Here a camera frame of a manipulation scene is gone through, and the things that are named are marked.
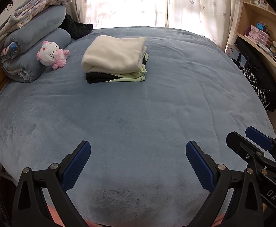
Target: patterned blanket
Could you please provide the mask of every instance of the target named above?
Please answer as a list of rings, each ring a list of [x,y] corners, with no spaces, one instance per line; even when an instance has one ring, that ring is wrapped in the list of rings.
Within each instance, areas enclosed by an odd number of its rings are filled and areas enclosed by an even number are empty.
[[[23,7],[15,10],[4,26],[0,27],[0,42],[11,32],[29,23],[48,5],[66,5],[72,0],[30,0]]]

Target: blue gripper pad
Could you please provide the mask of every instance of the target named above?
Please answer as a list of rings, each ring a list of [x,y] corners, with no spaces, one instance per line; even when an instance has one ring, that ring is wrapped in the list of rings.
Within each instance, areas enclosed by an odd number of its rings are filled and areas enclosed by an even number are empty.
[[[186,157],[189,160],[194,172],[196,173],[199,182],[204,189],[210,193],[215,190],[215,177],[214,173],[202,158],[201,154],[193,145],[192,141],[186,144]]]
[[[264,135],[262,132],[258,131],[252,126],[247,127],[247,129],[245,130],[245,135],[254,143],[263,148],[265,151],[272,150],[274,147],[271,140],[266,135]]]
[[[81,146],[78,151],[74,151],[73,154],[67,155],[65,159],[68,159],[68,156],[73,156],[70,162],[68,162],[68,166],[64,169],[61,174],[61,188],[64,192],[68,189],[72,189],[82,172],[86,162],[88,161],[91,155],[91,145],[87,141],[82,141]]]

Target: blue bedspread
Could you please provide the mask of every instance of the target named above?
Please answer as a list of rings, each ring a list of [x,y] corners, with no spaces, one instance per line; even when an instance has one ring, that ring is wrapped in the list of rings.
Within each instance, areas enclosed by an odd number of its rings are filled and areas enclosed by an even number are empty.
[[[87,84],[81,58],[98,35],[146,37],[146,81]],[[73,41],[66,66],[0,95],[0,162],[19,179],[24,167],[60,162],[81,140],[91,157],[68,194],[81,215],[117,227],[187,225],[208,191],[185,156],[195,140],[217,163],[244,170],[226,147],[248,126],[275,137],[252,86],[205,37],[168,28],[97,29]]]

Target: light green garment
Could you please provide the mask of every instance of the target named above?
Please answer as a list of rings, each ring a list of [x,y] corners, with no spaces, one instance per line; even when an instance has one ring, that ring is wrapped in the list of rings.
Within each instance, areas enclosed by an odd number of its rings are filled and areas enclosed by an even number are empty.
[[[145,54],[145,62],[147,62],[148,54]],[[145,80],[144,74],[146,73],[145,65],[141,66],[141,70],[137,72],[125,73],[125,74],[112,74],[114,76],[120,77],[113,79],[108,82],[141,82]]]

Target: pink and white plush toy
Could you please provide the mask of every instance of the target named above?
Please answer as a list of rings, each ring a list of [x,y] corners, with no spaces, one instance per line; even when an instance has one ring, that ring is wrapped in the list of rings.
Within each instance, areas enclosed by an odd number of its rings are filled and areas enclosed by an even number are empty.
[[[52,66],[54,70],[64,67],[69,50],[62,50],[54,42],[44,41],[40,51],[37,53],[37,60],[45,66]]]

